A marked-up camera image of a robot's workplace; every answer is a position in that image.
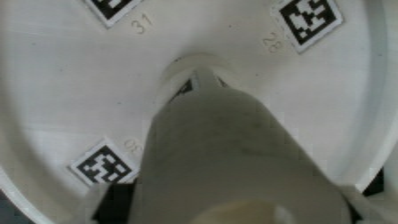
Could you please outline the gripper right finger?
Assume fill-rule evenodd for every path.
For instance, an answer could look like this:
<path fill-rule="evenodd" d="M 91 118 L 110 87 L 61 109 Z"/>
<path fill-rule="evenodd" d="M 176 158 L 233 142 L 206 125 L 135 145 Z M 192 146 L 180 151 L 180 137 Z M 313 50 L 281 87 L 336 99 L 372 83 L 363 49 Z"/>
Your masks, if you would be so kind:
<path fill-rule="evenodd" d="M 386 193 L 366 197 L 352 186 L 340 190 L 361 216 L 354 224 L 398 224 L 398 200 Z"/>

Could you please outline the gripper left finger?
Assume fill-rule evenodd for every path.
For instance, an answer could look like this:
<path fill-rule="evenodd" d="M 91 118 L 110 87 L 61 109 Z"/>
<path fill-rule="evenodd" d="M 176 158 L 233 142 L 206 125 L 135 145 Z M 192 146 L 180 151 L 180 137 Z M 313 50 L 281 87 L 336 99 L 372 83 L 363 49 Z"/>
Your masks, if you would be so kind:
<path fill-rule="evenodd" d="M 128 224 L 137 183 L 103 183 L 89 189 L 73 224 Z"/>

